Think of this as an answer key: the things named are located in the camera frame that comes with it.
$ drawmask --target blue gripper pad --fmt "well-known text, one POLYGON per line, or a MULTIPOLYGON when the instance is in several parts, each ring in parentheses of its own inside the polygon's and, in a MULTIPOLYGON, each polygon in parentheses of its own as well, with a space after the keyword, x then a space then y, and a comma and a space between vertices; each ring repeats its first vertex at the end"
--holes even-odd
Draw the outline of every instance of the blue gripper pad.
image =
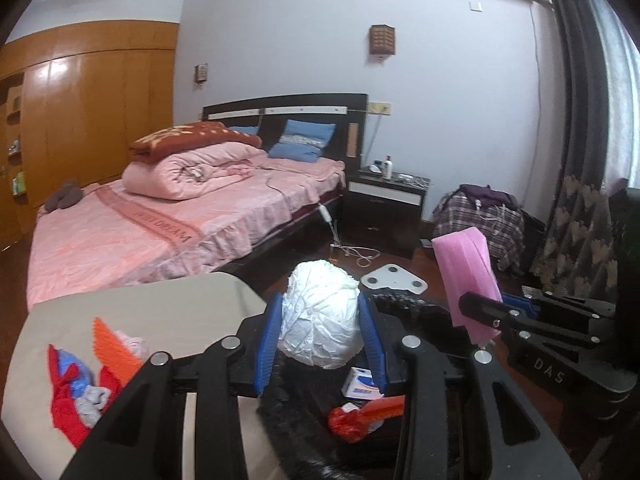
POLYGON ((373 322, 367 298, 364 294, 358 295, 358 323, 362 340, 364 341, 364 351, 369 362, 369 369, 380 393, 383 394, 388 386, 386 377, 385 351, 380 341, 380 336, 376 331, 376 325, 373 322))
POLYGON ((502 294, 502 302, 505 305, 513 307, 519 310, 522 314, 529 319, 537 319, 538 312, 533 307, 533 304, 527 298, 520 298, 518 296, 512 296, 511 294, 502 294))
POLYGON ((255 353, 254 388, 258 396, 262 395, 271 379, 273 359, 276 355, 282 325, 282 294, 278 292, 273 295, 264 315, 267 321, 264 324, 260 346, 255 353))

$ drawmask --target wall socket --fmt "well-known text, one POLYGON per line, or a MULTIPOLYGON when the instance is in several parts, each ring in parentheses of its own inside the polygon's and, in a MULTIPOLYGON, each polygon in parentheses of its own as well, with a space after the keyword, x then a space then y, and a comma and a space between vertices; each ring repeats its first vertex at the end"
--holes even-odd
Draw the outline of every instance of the wall socket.
POLYGON ((391 115, 391 103, 370 102, 367 112, 375 115, 391 115))

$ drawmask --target nightstand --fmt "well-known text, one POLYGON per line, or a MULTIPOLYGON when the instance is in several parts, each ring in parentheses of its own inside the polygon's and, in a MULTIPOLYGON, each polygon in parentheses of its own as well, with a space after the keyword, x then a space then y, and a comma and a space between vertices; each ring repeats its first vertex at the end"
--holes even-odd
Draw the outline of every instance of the nightstand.
POLYGON ((347 176, 339 225, 342 242, 411 259, 418 247, 422 206, 430 181, 417 187, 369 171, 347 176))

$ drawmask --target red band on bedsheet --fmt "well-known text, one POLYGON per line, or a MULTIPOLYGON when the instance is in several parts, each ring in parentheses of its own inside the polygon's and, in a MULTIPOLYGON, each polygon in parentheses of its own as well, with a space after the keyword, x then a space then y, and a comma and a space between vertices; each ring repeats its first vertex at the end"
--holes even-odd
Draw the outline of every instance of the red band on bedsheet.
POLYGON ((127 200, 108 186, 99 187, 95 193, 105 206, 176 248, 195 245, 203 238, 199 229, 155 209, 127 200))

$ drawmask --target white box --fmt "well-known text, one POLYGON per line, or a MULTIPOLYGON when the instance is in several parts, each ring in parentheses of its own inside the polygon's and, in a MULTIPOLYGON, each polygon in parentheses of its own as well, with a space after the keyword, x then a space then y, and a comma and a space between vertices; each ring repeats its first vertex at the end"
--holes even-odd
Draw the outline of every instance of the white box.
POLYGON ((374 386, 371 371, 364 368, 352 368, 349 371, 342 387, 342 394, 347 399, 373 400, 384 397, 374 386))

